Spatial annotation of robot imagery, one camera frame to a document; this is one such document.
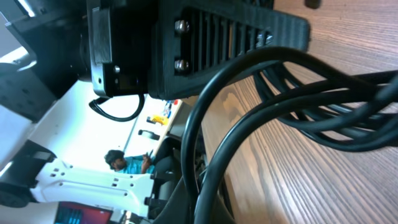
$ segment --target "person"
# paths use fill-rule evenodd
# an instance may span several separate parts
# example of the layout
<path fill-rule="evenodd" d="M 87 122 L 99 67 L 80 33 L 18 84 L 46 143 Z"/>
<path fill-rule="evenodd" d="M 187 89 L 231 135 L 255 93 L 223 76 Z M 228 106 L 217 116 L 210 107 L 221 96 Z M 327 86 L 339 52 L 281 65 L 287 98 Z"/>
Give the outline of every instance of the person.
<path fill-rule="evenodd" d="M 153 158 L 148 155 L 124 157 L 124 152 L 114 149 L 109 150 L 104 158 L 111 170 L 124 174 L 175 172 L 177 164 L 173 148 L 180 150 L 181 142 L 173 138 L 166 138 Z"/>

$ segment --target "teal shirt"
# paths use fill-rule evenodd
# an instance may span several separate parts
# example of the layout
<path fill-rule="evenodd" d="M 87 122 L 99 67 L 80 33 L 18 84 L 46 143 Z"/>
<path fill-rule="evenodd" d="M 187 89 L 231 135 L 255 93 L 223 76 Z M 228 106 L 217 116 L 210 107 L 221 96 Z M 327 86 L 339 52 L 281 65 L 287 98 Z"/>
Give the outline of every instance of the teal shirt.
<path fill-rule="evenodd" d="M 141 174 L 141 165 L 144 162 L 144 157 L 143 156 L 131 156 L 131 157 L 125 157 L 127 166 L 119 170 L 117 172 L 122 173 L 122 174 Z M 155 166 L 150 165 L 149 168 L 147 169 L 147 174 L 151 174 L 154 172 Z"/>

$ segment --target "wooden table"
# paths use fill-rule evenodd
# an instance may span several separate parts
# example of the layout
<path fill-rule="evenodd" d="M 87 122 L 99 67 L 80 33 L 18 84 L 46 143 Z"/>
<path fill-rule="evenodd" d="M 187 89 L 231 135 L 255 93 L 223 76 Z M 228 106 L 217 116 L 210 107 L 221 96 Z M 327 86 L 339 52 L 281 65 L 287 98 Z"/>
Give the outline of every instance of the wooden table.
<path fill-rule="evenodd" d="M 309 53 L 349 74 L 398 69 L 398 2 L 275 0 L 311 24 Z M 298 66 L 305 82 L 319 77 Z M 209 159 L 237 120 L 260 102 L 252 78 L 226 87 L 202 122 Z M 398 223 L 398 151 L 344 153 L 272 121 L 252 133 L 225 173 L 237 223 Z"/>

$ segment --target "black cable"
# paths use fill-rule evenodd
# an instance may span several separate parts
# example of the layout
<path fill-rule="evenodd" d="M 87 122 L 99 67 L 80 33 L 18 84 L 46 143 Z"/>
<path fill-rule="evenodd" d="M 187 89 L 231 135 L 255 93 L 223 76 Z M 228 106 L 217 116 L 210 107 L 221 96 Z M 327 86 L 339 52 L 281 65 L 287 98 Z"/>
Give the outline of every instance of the black cable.
<path fill-rule="evenodd" d="M 99 115 L 104 116 L 105 118 L 111 119 L 112 121 L 126 122 L 126 121 L 131 121 L 134 118 L 136 118 L 141 113 L 141 111 L 144 107 L 144 103 L 145 103 L 144 94 L 140 93 L 140 94 L 138 94 L 138 97 L 139 97 L 139 103 L 138 103 L 137 110 L 131 116 L 129 116 L 127 118 L 117 118 L 117 117 L 111 116 L 111 115 L 107 114 L 105 111 L 103 111 L 99 105 L 108 101 L 109 99 L 107 99 L 107 98 L 98 98 L 96 100 L 93 100 L 88 104 L 88 106 L 90 106 L 90 108 L 93 109 L 93 111 L 97 112 Z"/>
<path fill-rule="evenodd" d="M 245 114 L 218 147 L 208 166 L 208 172 L 201 187 L 195 223 L 210 222 L 217 186 L 230 159 L 247 136 L 271 119 L 278 118 L 293 126 L 304 126 L 304 130 L 299 129 L 299 131 L 310 139 L 335 149 L 350 152 L 368 151 L 388 146 L 398 137 L 398 116 L 379 112 L 383 107 L 398 99 L 396 71 L 350 77 L 296 50 L 280 47 L 257 49 L 221 69 L 204 88 L 192 109 L 182 141 L 183 178 L 191 203 L 197 201 L 199 193 L 193 168 L 193 155 L 195 154 L 198 129 L 206 110 L 218 92 L 235 75 L 267 60 L 297 63 L 317 72 L 326 80 L 302 85 L 289 74 L 283 77 L 266 74 L 269 81 L 282 92 L 275 96 L 259 74 L 254 76 L 256 88 L 263 103 Z M 287 82 L 293 82 L 296 88 L 287 89 Z M 367 103 L 356 109 L 340 105 L 341 103 L 360 101 Z M 319 106 L 326 106 L 332 111 L 321 109 Z M 312 116 L 314 121 L 309 121 L 307 116 Z M 341 121 L 341 123 L 333 124 L 331 121 Z M 374 123 L 374 121 L 383 122 L 373 125 L 373 129 L 370 130 L 355 128 L 361 125 L 368 127 L 368 123 Z M 330 131 L 331 129 L 351 136 L 352 140 L 338 141 L 320 132 L 320 130 Z"/>

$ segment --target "yellow object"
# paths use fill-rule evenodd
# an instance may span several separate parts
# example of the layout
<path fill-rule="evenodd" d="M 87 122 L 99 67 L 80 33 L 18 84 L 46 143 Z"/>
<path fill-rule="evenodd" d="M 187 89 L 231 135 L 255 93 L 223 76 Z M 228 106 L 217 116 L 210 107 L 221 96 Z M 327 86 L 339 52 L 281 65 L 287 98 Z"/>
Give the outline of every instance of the yellow object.
<path fill-rule="evenodd" d="M 159 115 L 154 115 L 152 117 L 153 122 L 158 122 L 162 125 L 167 125 L 169 123 L 169 119 L 166 116 L 159 116 Z"/>

